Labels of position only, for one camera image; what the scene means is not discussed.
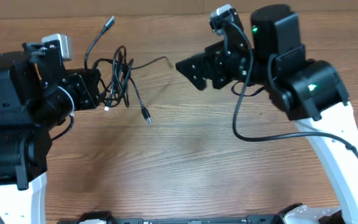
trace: wall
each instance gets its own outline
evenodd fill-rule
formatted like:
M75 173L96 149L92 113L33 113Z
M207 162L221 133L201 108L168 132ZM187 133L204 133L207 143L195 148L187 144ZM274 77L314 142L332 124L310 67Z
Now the wall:
M296 11L358 10L358 0L0 0L0 19L203 14L227 3L239 12L252 12L278 2Z

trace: green indicator light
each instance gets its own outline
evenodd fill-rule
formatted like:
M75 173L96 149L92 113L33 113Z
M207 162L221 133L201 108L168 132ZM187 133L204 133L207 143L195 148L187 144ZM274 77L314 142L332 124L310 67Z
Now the green indicator light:
M309 91L313 91L314 89L317 88L317 85L315 85L315 84L310 84L310 85L308 85L308 88L309 88Z
M256 32L258 32L258 27L257 26L253 26L252 27L252 32L255 34Z

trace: wooden tabletop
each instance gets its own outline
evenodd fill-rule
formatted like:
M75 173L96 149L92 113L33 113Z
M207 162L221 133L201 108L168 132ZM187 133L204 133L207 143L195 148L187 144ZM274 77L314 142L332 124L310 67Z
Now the wooden tabletop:
M241 19L250 36L249 14ZM73 39L75 58L66 68L82 68L86 49L107 20L0 20L0 53L63 33ZM300 25L307 56L339 70L358 124L358 11L301 13ZM208 15L117 17L89 61L112 57L125 45L135 65L162 55L178 62L218 40ZM108 80L110 66L101 68ZM307 140L248 143L233 135L237 97L230 86L214 90L209 84L198 91L164 62L136 70L132 77L153 125L144 121L132 87L130 108L77 112L72 131L55 141L48 155L48 223L98 210L116 217L195 218L272 213L295 202L338 205ZM296 131L266 93L245 99L238 122L247 136ZM56 127L51 136L64 128Z

